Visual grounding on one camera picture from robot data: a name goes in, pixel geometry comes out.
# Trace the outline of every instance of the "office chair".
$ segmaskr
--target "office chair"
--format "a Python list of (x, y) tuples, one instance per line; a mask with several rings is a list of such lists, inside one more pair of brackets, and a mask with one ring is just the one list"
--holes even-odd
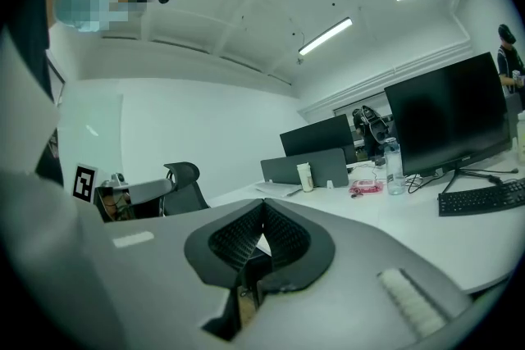
[(197, 184), (200, 176), (197, 166), (189, 162), (179, 162), (168, 163), (165, 167), (168, 169), (166, 178), (173, 181), (175, 189), (161, 198), (160, 216), (181, 215), (210, 208)]

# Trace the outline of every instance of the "curved desk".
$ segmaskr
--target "curved desk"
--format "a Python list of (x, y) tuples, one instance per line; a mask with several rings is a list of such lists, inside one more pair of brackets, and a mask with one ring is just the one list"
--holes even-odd
[[(373, 180), (374, 172), (378, 180), (386, 177), (384, 167), (374, 169), (371, 162), (351, 166), (354, 171), (349, 174), (350, 183)], [(525, 178), (525, 167), (518, 165), (515, 152), (503, 153), (472, 168), (519, 168), (519, 174), (501, 174), (501, 179)], [(439, 217), (437, 194), (451, 177), (449, 173), (414, 194), (400, 196), (390, 196), (385, 189), (383, 193), (352, 199), (348, 188), (341, 188), (301, 191), (284, 200), (375, 226), (443, 270), (464, 292), (474, 293), (505, 279), (518, 263), (525, 248), (525, 207), (484, 215)], [(459, 178), (450, 191), (490, 185), (486, 180)], [(216, 207), (266, 197), (250, 185), (208, 202)], [(258, 247), (270, 253), (265, 239)]]

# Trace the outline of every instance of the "black monitor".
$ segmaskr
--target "black monitor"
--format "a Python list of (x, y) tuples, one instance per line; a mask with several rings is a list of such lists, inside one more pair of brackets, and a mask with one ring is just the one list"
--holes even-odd
[(385, 89), (405, 175), (453, 170), (511, 147), (509, 118), (490, 53)]
[(337, 116), (281, 134), (281, 142), (288, 157), (341, 148), (347, 164), (358, 161), (347, 116)]

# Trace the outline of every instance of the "paper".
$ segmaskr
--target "paper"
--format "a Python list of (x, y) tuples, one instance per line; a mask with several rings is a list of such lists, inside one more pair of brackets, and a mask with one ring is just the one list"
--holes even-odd
[(291, 184), (276, 184), (276, 183), (259, 183), (255, 184), (255, 188), (266, 194), (271, 194), (277, 197), (288, 197), (296, 191), (300, 191), (300, 185)]

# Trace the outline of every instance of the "plastic bottle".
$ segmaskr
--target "plastic bottle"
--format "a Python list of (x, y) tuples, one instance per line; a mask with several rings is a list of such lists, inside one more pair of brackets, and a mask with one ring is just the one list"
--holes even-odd
[(299, 172), (303, 191), (305, 193), (309, 193), (313, 190), (313, 179), (312, 172), (310, 171), (310, 164), (302, 163), (301, 165), (297, 165), (297, 171)]
[(388, 194), (403, 194), (405, 190), (405, 179), (403, 175), (403, 162), (401, 161), (401, 150), (397, 140), (393, 137), (386, 140), (385, 159)]
[(525, 111), (518, 114), (518, 159), (525, 165)]

